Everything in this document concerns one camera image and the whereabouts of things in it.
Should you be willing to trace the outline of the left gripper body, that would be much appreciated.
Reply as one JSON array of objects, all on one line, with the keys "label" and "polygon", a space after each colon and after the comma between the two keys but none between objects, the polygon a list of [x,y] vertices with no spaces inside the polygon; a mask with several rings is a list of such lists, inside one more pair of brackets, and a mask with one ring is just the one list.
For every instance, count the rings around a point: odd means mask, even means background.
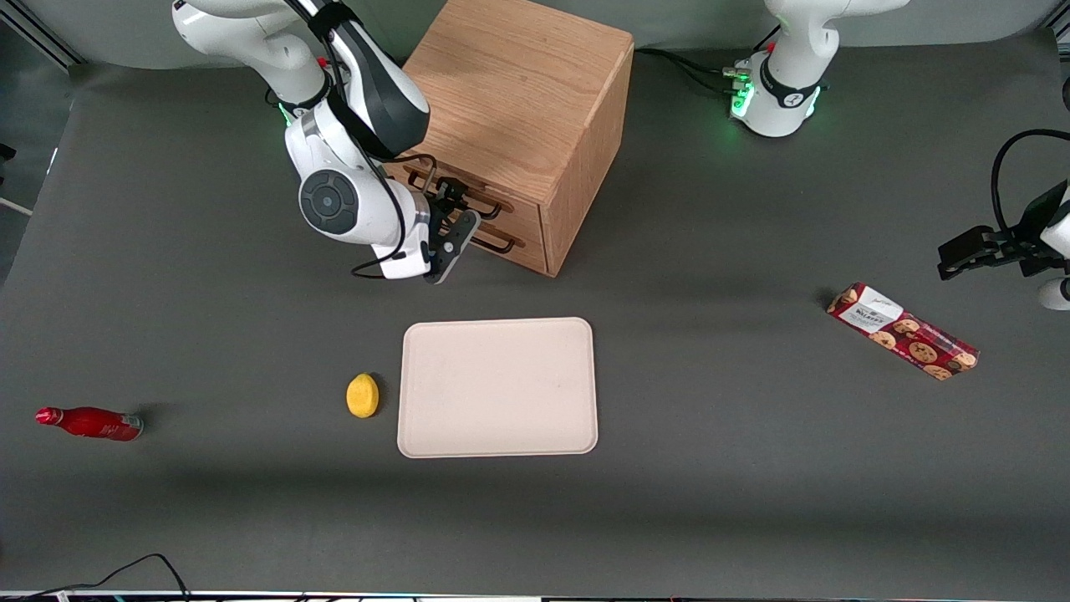
[{"label": "left gripper body", "polygon": [[1044,271],[1063,272],[1063,277],[1069,275],[1067,254],[1055,250],[1039,237],[1020,240],[1013,235],[1005,235],[1000,251],[1000,265],[1017,264],[1025,278],[1035,277]]}]

